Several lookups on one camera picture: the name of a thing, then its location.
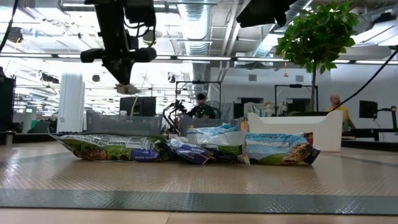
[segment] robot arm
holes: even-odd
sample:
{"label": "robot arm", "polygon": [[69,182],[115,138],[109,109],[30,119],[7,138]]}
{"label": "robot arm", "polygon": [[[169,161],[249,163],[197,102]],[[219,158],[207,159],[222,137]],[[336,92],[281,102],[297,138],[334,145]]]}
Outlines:
{"label": "robot arm", "polygon": [[122,85],[130,84],[131,69],[135,62],[150,62],[156,58],[152,47],[139,48],[138,36],[130,36],[124,28],[124,16],[130,23],[138,25],[131,28],[156,27],[153,0],[86,0],[93,4],[98,18],[98,35],[103,38],[104,49],[89,49],[80,54],[83,63],[101,59],[103,66]]}

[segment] ductwork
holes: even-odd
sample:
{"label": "ductwork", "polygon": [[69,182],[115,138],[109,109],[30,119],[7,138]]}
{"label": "ductwork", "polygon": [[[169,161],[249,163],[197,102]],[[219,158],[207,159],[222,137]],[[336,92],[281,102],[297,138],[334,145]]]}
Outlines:
{"label": "ductwork", "polygon": [[[312,0],[298,0],[292,5],[290,5],[290,10],[286,12],[286,25],[291,23],[300,13],[301,9],[308,7]],[[261,34],[263,36],[263,41],[258,45],[258,47],[251,54],[252,57],[266,57],[271,51],[274,45],[270,45],[266,41],[266,37],[269,32],[280,28],[277,24],[266,24],[261,28]],[[239,68],[246,68],[249,70],[255,68],[264,68],[266,64],[252,62],[245,65],[240,65]]]}
{"label": "ductwork", "polygon": [[[208,55],[209,43],[200,42],[208,37],[210,6],[206,4],[179,4],[178,10],[183,22],[183,36],[192,40],[185,42],[187,55]],[[193,80],[210,81],[210,64],[193,63]],[[203,85],[193,85],[194,94],[202,91]]]}

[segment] green leaves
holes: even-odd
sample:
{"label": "green leaves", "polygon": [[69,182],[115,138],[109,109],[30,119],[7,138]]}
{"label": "green leaves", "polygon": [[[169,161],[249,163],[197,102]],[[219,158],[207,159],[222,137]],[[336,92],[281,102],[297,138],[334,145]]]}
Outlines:
{"label": "green leaves", "polygon": [[300,11],[285,35],[278,39],[277,55],[312,72],[313,66],[320,73],[336,68],[333,63],[339,54],[347,52],[355,41],[351,38],[359,22],[356,14],[349,12],[351,2],[331,2],[323,6],[312,6],[312,12]]}

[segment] metal frame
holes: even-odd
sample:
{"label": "metal frame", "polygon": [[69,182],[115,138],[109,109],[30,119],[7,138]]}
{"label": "metal frame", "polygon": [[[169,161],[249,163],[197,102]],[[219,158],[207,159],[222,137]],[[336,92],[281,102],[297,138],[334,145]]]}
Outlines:
{"label": "metal frame", "polygon": [[[275,115],[278,116],[278,108],[277,108],[277,89],[278,87],[289,87],[289,88],[302,88],[302,87],[312,87],[311,85],[301,85],[301,84],[290,84],[290,85],[275,85],[274,87],[274,91],[275,91]],[[317,112],[319,112],[319,104],[318,104],[318,86],[315,85],[315,94],[316,94],[316,98],[315,101],[317,103]]]}
{"label": "metal frame", "polygon": [[218,109],[219,112],[221,112],[221,82],[206,82],[206,81],[176,81],[175,82],[175,99],[177,99],[177,90],[178,90],[178,84],[179,83],[191,83],[195,85],[204,85],[204,84],[218,84],[219,86],[219,91],[218,91],[218,96],[219,96],[219,103],[218,103]]}

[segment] ceiling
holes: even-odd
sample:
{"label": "ceiling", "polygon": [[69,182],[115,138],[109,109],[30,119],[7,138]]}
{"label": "ceiling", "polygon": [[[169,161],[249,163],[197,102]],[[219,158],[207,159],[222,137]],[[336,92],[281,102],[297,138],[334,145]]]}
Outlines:
{"label": "ceiling", "polygon": [[[188,0],[169,0],[170,13],[157,13],[155,49],[158,55],[188,55],[193,54],[192,47],[204,45],[206,50],[196,52],[195,55],[203,56],[227,56],[245,55],[258,57],[259,49],[267,49],[263,57],[274,55],[276,39],[283,33],[275,32],[267,35],[270,26],[257,26],[240,28],[235,18],[248,3],[247,0],[207,0],[208,25],[201,26],[200,23],[187,23],[180,12]],[[103,46],[95,11],[92,7],[82,5],[83,0],[29,0],[25,6],[18,8],[14,17],[13,27],[20,27],[23,40],[19,43],[7,41],[3,52],[23,54],[79,54],[83,50],[99,48]],[[326,0],[306,1],[310,4],[325,4]],[[13,0],[2,0],[0,3],[0,39],[8,25]],[[164,6],[164,1],[155,1],[159,8]],[[383,12],[396,12],[398,3],[396,0],[367,0],[356,1],[354,12],[361,14],[361,23],[357,27],[357,43],[361,48],[349,50],[346,58],[368,58],[381,59],[387,57],[387,47],[379,47],[387,40],[398,42],[398,21],[393,24],[389,32],[384,32],[379,27],[377,38],[369,40],[369,35],[375,36],[374,31],[369,30],[369,21],[374,20]],[[131,34],[136,30],[129,29]],[[203,31],[204,38],[194,37]],[[104,113],[115,113],[118,111],[119,99],[113,87],[116,80],[109,74],[99,62],[80,63],[78,60],[70,61],[62,58],[6,58],[0,57],[0,65],[6,69],[7,75],[17,77],[17,97],[19,107],[25,105],[39,105],[39,111],[43,113],[54,113],[57,111],[59,99],[59,84],[42,81],[43,74],[61,79],[62,73],[69,68],[81,70],[86,81],[87,108],[93,108]],[[142,89],[142,96],[157,96],[158,108],[162,109],[174,98],[174,83],[169,83],[168,76],[174,75],[176,80],[191,81],[193,79],[209,80],[206,74],[197,75],[198,67],[219,67],[219,63],[192,64],[184,63],[141,63],[133,66],[131,83]],[[93,75],[99,75],[100,81],[94,82]],[[196,86],[185,86],[187,91],[182,91],[179,98],[187,102],[193,102],[195,93],[205,91],[197,90]]]}

